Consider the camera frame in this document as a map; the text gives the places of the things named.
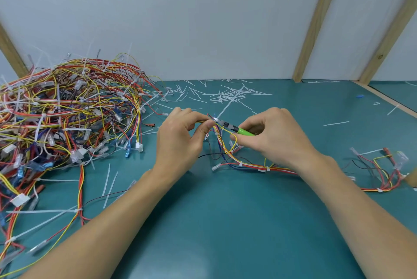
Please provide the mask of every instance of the wooden beam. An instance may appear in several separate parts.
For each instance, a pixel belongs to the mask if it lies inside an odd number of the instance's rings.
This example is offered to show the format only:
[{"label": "wooden beam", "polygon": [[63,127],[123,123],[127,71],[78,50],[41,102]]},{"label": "wooden beam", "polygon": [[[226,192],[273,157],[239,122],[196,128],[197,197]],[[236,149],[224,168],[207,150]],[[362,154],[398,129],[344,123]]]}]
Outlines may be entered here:
[{"label": "wooden beam", "polygon": [[9,36],[7,35],[1,23],[0,23],[0,50],[3,52],[5,58],[9,61],[10,66],[12,66],[17,76],[23,77],[28,74],[28,69],[26,68],[22,58],[16,51],[16,48],[13,45],[12,41],[10,41]]},{"label": "wooden beam", "polygon": [[314,10],[313,17],[311,18],[310,27],[307,31],[306,38],[304,40],[303,47],[298,57],[297,65],[292,76],[295,82],[301,82],[303,73],[306,69],[311,52],[313,51],[314,44],[316,43],[317,36],[319,35],[321,25],[326,17],[327,10],[329,9],[331,0],[319,0]]},{"label": "wooden beam", "polygon": [[369,84],[375,73],[378,71],[382,62],[387,57],[389,51],[397,41],[398,37],[408,24],[414,12],[417,9],[417,0],[405,0],[395,18],[389,25],[388,31],[378,45],[368,65],[362,72],[359,81],[363,84]]},{"label": "wooden beam", "polygon": [[386,102],[389,102],[390,104],[396,106],[398,109],[403,110],[405,113],[408,113],[410,116],[413,116],[414,118],[417,118],[417,112],[415,112],[414,110],[411,110],[408,107],[405,107],[403,104],[399,103],[398,101],[388,97],[387,95],[384,95],[381,92],[378,92],[375,88],[372,88],[369,85],[365,85],[361,82],[358,81],[352,81],[355,84],[358,84],[359,86],[365,88],[366,90],[369,90],[371,93],[377,95],[379,98],[385,100]]}]

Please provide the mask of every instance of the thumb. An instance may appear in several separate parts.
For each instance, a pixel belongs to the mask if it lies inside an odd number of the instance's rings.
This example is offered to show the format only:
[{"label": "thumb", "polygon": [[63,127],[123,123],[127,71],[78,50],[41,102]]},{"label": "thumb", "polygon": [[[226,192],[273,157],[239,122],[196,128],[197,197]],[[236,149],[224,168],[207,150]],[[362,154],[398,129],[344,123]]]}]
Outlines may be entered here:
[{"label": "thumb", "polygon": [[210,131],[210,129],[216,124],[214,120],[206,120],[202,124],[198,126],[198,128],[195,130],[193,137],[191,138],[191,141],[195,142],[196,144],[202,144],[204,137]]},{"label": "thumb", "polygon": [[[247,136],[247,135],[242,135],[242,134],[237,134],[237,133],[233,133],[233,134],[236,135],[237,144],[257,150],[256,148],[258,145],[257,136]],[[234,142],[235,140],[235,137],[233,134],[230,135],[230,139],[232,140],[232,142]]]}]

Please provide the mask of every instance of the white wall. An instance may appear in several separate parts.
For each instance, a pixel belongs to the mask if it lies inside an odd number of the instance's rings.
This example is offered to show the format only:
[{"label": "white wall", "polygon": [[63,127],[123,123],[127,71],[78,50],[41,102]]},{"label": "white wall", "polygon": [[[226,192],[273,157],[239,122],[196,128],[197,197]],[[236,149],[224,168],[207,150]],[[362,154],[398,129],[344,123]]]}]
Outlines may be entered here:
[{"label": "white wall", "polygon": [[402,3],[333,0],[303,78],[359,79]]},{"label": "white wall", "polygon": [[417,81],[417,13],[382,62],[373,80]]},{"label": "white wall", "polygon": [[[24,59],[127,52],[161,78],[290,78],[317,0],[0,0]],[[41,66],[48,66],[43,56]]]},{"label": "white wall", "polygon": [[[13,68],[10,66],[9,62],[2,53],[2,51],[0,51],[0,75],[3,75],[7,82],[14,81],[18,78],[16,73],[13,71]],[[3,84],[3,79],[0,79],[0,85]]]}]

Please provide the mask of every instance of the right hand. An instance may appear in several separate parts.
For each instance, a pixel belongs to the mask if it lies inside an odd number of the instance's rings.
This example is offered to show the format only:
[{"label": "right hand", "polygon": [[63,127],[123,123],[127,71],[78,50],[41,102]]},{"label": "right hand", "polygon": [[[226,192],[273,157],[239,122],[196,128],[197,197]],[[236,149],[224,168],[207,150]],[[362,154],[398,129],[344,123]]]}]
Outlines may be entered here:
[{"label": "right hand", "polygon": [[235,134],[239,145],[262,153],[276,164],[301,169],[312,158],[321,154],[287,109],[270,108],[246,119],[239,128],[255,136]]}]

